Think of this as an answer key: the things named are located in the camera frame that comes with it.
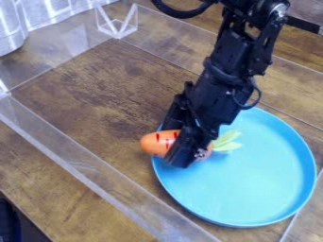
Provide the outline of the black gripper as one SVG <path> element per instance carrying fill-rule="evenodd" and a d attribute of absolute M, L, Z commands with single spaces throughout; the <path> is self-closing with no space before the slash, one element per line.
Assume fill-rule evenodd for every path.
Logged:
<path fill-rule="evenodd" d="M 219 127 L 231 125 L 239 112 L 253 107 L 247 100 L 259 91 L 253 77 L 227 74 L 211 59 L 196 83 L 184 84 L 173 97 L 161 130 L 181 130 L 164 161 L 173 167 L 187 168 L 212 153 L 212 140 L 219 138 Z"/>

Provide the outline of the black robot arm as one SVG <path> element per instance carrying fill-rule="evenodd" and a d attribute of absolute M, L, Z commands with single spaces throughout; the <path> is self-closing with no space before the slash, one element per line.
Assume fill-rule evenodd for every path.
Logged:
<path fill-rule="evenodd" d="M 223 4 L 223 22 L 215 49 L 203 62 L 196 82 L 185 82 L 173 97 L 163 121 L 163 130 L 180 130 L 164 160 L 188 167 L 207 155 L 207 147 L 219 138 L 219 127 L 228 125 L 243 110 L 256 106 L 248 99 L 261 93 L 255 77 L 271 65 L 275 41 L 288 21 L 288 0 L 200 0 L 200 6 L 177 10 L 161 0 L 150 0 L 167 15 L 188 19 L 216 3 Z"/>

